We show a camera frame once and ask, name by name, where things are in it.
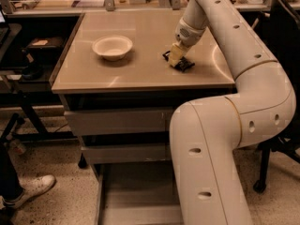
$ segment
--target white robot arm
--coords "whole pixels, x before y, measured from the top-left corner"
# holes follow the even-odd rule
[[[293,118],[295,94],[276,57],[230,0],[189,1],[169,55],[172,66],[208,24],[237,93],[192,100],[172,116],[170,145],[182,214],[186,225],[248,225],[233,149],[279,134]]]

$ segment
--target chair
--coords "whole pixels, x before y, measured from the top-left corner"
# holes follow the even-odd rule
[[[268,47],[288,74],[296,94],[296,113],[291,123],[275,138],[262,142],[260,179],[254,184],[256,192],[266,188],[270,152],[281,152],[300,163],[296,150],[300,148],[300,16],[286,0],[272,0],[269,17]]]

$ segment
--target white bowl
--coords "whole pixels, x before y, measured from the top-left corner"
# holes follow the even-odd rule
[[[93,51],[109,61],[122,59],[132,48],[132,41],[124,36],[106,36],[93,43]]]

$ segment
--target person's foot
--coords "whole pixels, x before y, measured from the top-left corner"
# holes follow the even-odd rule
[[[3,205],[7,208],[17,209],[27,200],[49,191],[55,184],[55,177],[52,175],[40,176],[22,185],[22,194],[14,200],[3,199]]]

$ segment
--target pant leg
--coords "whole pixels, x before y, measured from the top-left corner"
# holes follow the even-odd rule
[[[23,188],[20,186],[8,151],[0,142],[0,195],[5,199],[12,200],[19,197],[22,192]]]

